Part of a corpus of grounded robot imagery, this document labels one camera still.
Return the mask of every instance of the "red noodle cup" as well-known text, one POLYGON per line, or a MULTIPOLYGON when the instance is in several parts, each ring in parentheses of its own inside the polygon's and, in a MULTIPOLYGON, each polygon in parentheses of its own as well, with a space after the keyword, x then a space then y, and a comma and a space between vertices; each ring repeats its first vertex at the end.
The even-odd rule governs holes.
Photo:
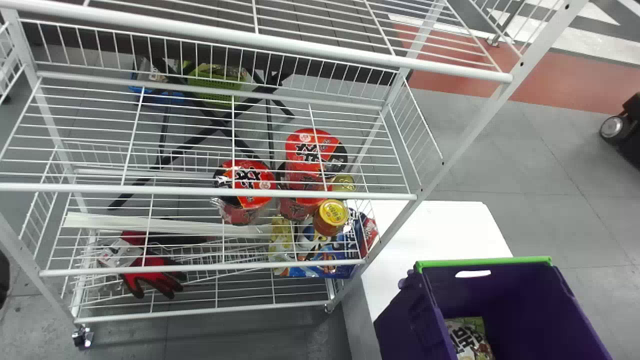
POLYGON ((287 138, 285 151, 288 162, 284 180, 292 190, 322 191, 323 174, 324 180, 330 182, 347 163, 347 152, 340 140, 319 129, 295 131, 287 138))
MULTIPOLYGON (((275 190, 275 176, 261 161, 236 160, 233 168, 231 160, 225 161, 222 169, 215 173, 215 185, 219 188, 263 189, 275 190)), ((271 197, 262 196, 221 196, 222 207, 220 213, 225 223, 233 225, 247 225, 253 222, 259 209, 265 206, 271 197)))
MULTIPOLYGON (((283 190, 288 190, 287 184, 282 182, 282 178, 284 177, 284 168, 285 165, 281 164, 278 167, 278 171, 276 171, 276 182, 279 184, 280 188, 283 190)), ((280 205, 278 210, 280 214, 292 221, 303 221, 309 215, 313 215, 316 212, 320 203, 326 199, 315 199, 315 198, 306 198, 306 197, 282 197, 280 198, 280 205)))

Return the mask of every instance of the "green crate rim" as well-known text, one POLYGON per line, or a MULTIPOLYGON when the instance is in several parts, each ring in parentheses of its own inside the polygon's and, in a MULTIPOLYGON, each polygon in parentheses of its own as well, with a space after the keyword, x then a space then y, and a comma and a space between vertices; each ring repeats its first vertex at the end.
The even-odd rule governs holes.
POLYGON ((514 258, 462 259, 462 260, 425 260, 416 261, 415 269, 422 274, 423 268, 449 268, 474 265, 508 265, 546 263, 552 266, 550 256, 516 256, 514 258))

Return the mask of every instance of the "red glove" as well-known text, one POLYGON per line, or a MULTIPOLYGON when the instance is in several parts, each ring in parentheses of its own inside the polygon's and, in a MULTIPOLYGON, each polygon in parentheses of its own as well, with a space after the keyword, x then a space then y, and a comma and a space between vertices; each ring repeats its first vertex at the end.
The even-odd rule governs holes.
MULTIPOLYGON (((131 245, 142 246, 145 242, 145 233, 139 231, 123 231, 120 237, 131 245)), ((179 265, 179 263, 158 256, 155 252, 147 251, 145 266, 179 265)), ((130 266, 142 266, 142 257, 135 259, 130 266)), ((136 274, 120 274, 129 291, 138 299, 145 297, 145 291, 140 284, 141 281, 153 286, 169 299, 175 297, 174 291, 182 291, 182 285, 178 282, 186 281, 187 277, 183 272, 143 272, 136 274)))

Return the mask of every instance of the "black wheeled object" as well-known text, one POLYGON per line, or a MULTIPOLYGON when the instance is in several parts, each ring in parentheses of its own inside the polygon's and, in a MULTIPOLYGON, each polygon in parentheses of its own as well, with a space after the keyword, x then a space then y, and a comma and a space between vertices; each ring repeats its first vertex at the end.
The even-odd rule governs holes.
POLYGON ((622 104, 623 111, 604 120, 600 126, 600 136, 629 162, 640 167, 640 92, 635 93, 622 104))
POLYGON ((88 327, 81 325, 71 334, 71 338, 79 350, 84 350, 91 346, 93 342, 93 332, 88 327))

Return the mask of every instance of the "snack package in crate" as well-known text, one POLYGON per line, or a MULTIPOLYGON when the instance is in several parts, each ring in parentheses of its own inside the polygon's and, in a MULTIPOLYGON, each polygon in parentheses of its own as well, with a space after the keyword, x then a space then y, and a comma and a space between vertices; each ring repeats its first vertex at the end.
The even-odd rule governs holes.
MULTIPOLYGON (((358 248, 366 254, 365 243, 372 244, 377 230, 375 221, 351 209, 351 230, 333 237, 327 237, 314 230, 312 224, 294 225, 284 218, 272 222, 273 234, 269 244, 270 261, 317 261, 358 259, 358 248), (363 232, 363 223, 370 224, 372 230, 363 232)), ((275 268, 274 274, 290 277, 325 277, 348 279, 355 265, 340 266, 299 266, 275 268)))

